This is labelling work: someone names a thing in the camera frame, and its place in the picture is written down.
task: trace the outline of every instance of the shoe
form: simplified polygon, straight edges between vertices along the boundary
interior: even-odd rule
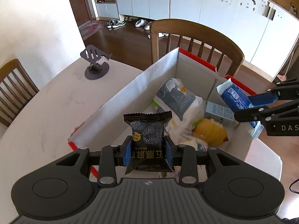
[[[112,24],[112,27],[113,28],[117,28],[117,27],[121,27],[121,26],[124,26],[126,25],[126,22],[125,21],[119,21],[119,20],[116,20],[114,21],[114,23]]]
[[[137,20],[139,19],[139,17],[134,17],[134,16],[131,16],[128,18],[128,21],[134,21],[134,20]]]
[[[145,26],[147,24],[148,24],[148,22],[146,20],[140,19],[140,20],[138,20],[137,23],[135,23],[135,27],[142,27],[142,26]]]
[[[150,30],[150,24],[151,22],[148,22],[148,24],[144,27],[145,30]]]
[[[107,23],[106,27],[107,27],[107,28],[111,28],[113,24],[114,24],[114,20],[111,19],[111,20]]]
[[[158,37],[161,38],[161,37],[163,37],[164,35],[165,35],[164,33],[159,33],[159,34],[158,34]]]

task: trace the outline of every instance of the table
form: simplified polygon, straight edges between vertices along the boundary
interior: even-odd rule
[[[103,78],[84,76],[89,63],[80,58],[51,80],[20,112],[3,135],[0,158],[0,223],[10,223],[17,212],[10,198],[22,176],[68,154],[68,138],[97,108],[142,71],[109,60]]]

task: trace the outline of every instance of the cabinet handle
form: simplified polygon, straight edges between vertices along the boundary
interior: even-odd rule
[[[275,16],[275,13],[276,13],[276,10],[273,8],[273,10],[274,10],[274,13],[273,13],[273,16],[272,16],[272,18],[271,18],[271,20],[273,21],[273,19],[274,19],[274,16]]]
[[[271,7],[269,6],[269,9],[268,9],[268,12],[267,12],[266,18],[267,18],[267,17],[268,17],[268,15],[269,15],[270,9],[271,9]]]

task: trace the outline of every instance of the sneaker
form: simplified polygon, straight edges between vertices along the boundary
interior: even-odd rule
[[[158,34],[158,37],[161,38],[161,37],[163,37],[164,35],[165,35],[164,33],[159,33],[159,34]]]
[[[112,24],[112,27],[113,28],[117,28],[117,27],[121,27],[121,26],[124,26],[126,25],[126,22],[125,21],[119,21],[119,20],[116,20],[114,21],[114,23]]]
[[[142,26],[145,26],[147,24],[148,24],[148,22],[146,20],[140,19],[140,20],[137,21],[137,23],[135,23],[135,27],[142,27]]]
[[[111,19],[111,20],[107,23],[106,27],[107,27],[107,28],[111,28],[113,24],[114,24],[114,20]]]
[[[151,24],[151,22],[149,22],[149,23],[144,27],[144,29],[145,29],[145,30],[150,30],[150,24]]]

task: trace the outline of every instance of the rug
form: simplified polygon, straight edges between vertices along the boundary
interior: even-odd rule
[[[100,29],[105,28],[106,25],[107,25],[107,22],[90,21],[88,24],[79,28],[82,39],[86,40],[88,37],[92,36]]]

